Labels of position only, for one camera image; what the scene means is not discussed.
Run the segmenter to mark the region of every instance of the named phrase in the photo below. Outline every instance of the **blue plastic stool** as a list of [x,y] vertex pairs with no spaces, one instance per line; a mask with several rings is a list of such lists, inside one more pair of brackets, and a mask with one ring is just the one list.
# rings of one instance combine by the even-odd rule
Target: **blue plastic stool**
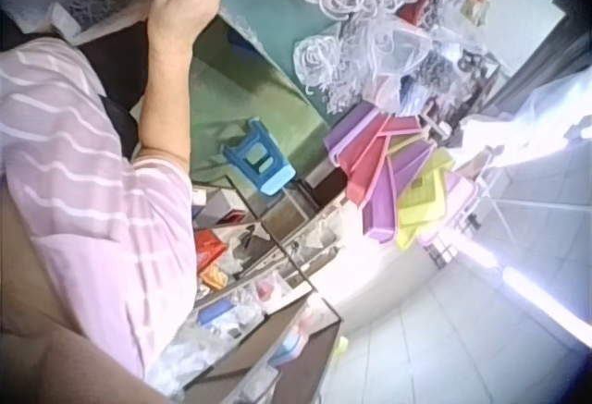
[[[232,148],[224,145],[222,154],[259,191],[273,196],[296,176],[296,171],[258,118],[249,119],[249,128],[249,135],[238,147]],[[247,159],[247,155],[258,144],[265,149],[265,155],[252,164]]]

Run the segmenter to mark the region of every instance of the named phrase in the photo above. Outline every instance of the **hand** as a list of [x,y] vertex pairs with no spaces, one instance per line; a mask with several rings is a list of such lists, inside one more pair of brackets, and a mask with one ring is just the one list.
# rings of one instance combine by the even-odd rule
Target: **hand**
[[197,36],[220,7],[220,0],[154,0],[148,16],[151,53],[169,59],[191,57]]

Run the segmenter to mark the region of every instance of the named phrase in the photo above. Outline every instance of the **pink striped shirt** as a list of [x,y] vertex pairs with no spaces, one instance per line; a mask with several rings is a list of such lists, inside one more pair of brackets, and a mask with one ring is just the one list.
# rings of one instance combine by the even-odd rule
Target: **pink striped shirt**
[[0,54],[0,177],[84,335],[143,377],[191,311],[191,183],[130,164],[85,57],[54,39]]

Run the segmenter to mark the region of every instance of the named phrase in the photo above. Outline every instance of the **green tabletop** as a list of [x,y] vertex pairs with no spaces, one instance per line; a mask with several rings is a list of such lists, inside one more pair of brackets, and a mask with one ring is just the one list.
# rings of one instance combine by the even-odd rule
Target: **green tabletop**
[[296,87],[329,124],[343,114],[329,115],[321,94],[306,95],[294,71],[294,44],[335,24],[317,5],[304,0],[223,0],[221,16]]

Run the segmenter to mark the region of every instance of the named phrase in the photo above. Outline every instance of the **person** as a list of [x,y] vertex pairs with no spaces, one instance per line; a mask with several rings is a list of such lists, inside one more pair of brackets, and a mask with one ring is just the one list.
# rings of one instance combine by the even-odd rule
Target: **person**
[[191,311],[189,71],[219,5],[154,0],[132,162],[80,51],[43,38],[0,54],[2,378],[16,395],[74,402],[67,384],[85,393],[94,368],[141,379]]

